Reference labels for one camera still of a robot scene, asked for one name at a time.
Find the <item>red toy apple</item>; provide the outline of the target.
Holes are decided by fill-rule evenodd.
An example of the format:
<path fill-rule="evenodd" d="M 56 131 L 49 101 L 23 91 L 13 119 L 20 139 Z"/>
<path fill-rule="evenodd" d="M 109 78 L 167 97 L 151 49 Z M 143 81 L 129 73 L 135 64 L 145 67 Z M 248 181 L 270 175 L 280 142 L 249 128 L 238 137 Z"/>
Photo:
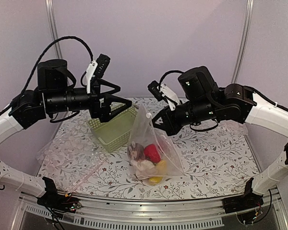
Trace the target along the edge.
<path fill-rule="evenodd" d="M 150 144 L 144 148 L 145 157 L 150 160 L 152 163 L 158 163 L 161 161 L 161 157 L 158 153 L 158 150 L 155 144 Z"/>

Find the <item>white toy garlic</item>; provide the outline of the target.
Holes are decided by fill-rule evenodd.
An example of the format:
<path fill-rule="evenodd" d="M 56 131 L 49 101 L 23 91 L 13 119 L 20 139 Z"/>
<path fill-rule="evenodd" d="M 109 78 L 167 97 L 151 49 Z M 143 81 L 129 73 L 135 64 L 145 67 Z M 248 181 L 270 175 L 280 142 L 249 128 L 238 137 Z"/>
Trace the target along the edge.
<path fill-rule="evenodd" d="M 157 175 L 158 171 L 155 165 L 149 160 L 135 161 L 131 160 L 131 164 L 135 169 L 135 175 L 138 179 L 147 179 L 153 175 Z"/>

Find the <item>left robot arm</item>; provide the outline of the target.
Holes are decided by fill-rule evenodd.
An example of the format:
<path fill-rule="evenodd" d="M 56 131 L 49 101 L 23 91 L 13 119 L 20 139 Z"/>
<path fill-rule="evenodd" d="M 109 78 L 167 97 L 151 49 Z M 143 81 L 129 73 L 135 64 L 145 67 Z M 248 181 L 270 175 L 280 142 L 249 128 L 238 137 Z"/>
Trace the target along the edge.
<path fill-rule="evenodd" d="M 76 88 L 76 79 L 64 59 L 51 59 L 37 65 L 38 86 L 17 95 L 0 114 L 0 144 L 12 135 L 54 114 L 88 110 L 91 118 L 105 123 L 129 107 L 130 100 L 117 97 L 120 86 L 104 80 L 109 57 L 101 55 L 85 72 L 87 85 Z"/>

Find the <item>dark red toy fruit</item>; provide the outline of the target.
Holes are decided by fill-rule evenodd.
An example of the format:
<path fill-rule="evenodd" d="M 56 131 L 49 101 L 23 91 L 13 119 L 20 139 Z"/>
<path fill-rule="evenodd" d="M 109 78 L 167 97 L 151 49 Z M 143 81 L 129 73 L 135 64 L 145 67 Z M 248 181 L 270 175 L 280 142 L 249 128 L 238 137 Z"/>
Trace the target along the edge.
<path fill-rule="evenodd" d="M 127 154 L 131 161 L 145 160 L 144 147 L 134 141 L 127 147 Z"/>

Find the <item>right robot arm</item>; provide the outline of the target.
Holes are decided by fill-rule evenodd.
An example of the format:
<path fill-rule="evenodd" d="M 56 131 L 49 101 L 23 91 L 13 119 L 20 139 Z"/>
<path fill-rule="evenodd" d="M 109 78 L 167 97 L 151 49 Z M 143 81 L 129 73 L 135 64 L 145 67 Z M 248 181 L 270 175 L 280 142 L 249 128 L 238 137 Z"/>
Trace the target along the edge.
<path fill-rule="evenodd" d="M 253 87 L 230 84 L 221 88 L 208 68 L 200 66 L 179 71 L 180 83 L 187 101 L 182 103 L 177 95 L 162 81 L 153 81 L 148 90 L 158 101 L 167 102 L 154 118 L 153 126 L 173 136 L 184 126 L 194 131 L 203 121 L 217 123 L 231 120 L 264 127 L 288 138 L 288 109 L 271 101 Z M 288 142 L 279 157 L 259 175 L 245 185 L 239 205 L 249 209 L 270 188 L 288 175 Z"/>

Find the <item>clear zip top bag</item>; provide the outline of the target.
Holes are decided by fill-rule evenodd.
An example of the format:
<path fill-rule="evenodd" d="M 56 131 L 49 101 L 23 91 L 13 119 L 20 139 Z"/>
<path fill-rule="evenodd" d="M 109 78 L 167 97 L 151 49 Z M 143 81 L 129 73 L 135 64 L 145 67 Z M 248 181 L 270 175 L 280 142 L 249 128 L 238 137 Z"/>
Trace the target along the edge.
<path fill-rule="evenodd" d="M 183 176 L 184 170 L 172 140 L 153 127 L 152 114 L 140 105 L 127 142 L 131 172 L 154 186 L 166 177 Z"/>

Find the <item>yellow toy mango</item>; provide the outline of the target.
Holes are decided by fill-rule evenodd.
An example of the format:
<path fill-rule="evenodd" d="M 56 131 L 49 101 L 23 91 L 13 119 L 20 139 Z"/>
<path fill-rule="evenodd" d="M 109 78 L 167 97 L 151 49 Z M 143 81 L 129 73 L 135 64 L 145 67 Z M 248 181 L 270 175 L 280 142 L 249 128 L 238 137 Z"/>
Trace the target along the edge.
<path fill-rule="evenodd" d="M 165 160 L 161 160 L 155 165 L 155 170 L 154 176 L 148 179 L 149 185 L 157 185 L 163 180 L 163 177 L 168 171 L 167 162 Z"/>

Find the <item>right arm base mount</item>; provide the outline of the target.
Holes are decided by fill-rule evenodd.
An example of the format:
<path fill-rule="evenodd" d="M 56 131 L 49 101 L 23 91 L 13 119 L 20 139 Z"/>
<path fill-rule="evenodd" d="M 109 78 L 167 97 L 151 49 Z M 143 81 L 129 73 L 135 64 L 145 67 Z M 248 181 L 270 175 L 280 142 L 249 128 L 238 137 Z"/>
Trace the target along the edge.
<path fill-rule="evenodd" d="M 253 180 L 254 178 L 251 178 L 246 182 L 242 195 L 222 199 L 223 209 L 226 214 L 254 208 L 250 214 L 238 214 L 238 221 L 243 225 L 252 225 L 259 222 L 259 216 L 262 214 L 263 195 L 257 195 L 253 192 Z"/>

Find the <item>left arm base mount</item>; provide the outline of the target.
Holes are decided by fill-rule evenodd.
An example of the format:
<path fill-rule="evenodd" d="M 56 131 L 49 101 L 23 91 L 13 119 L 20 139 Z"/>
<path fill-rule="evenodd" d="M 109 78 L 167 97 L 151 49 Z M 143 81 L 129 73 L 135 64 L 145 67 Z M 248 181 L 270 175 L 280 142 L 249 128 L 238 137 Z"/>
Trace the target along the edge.
<path fill-rule="evenodd" d="M 45 183 L 45 193 L 37 198 L 37 203 L 41 206 L 53 209 L 59 212 L 75 213 L 82 207 L 80 200 L 72 195 L 60 195 L 52 179 L 43 177 Z"/>

